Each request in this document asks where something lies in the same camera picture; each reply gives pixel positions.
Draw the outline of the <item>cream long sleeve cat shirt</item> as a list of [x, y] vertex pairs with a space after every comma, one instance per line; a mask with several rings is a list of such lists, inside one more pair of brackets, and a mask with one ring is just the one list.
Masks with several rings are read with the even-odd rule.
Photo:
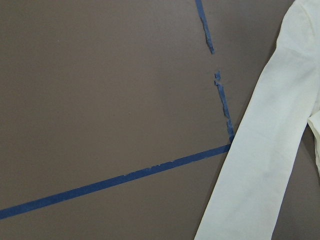
[[197, 229], [197, 240], [269, 240], [306, 126], [320, 137], [320, 3], [285, 14]]

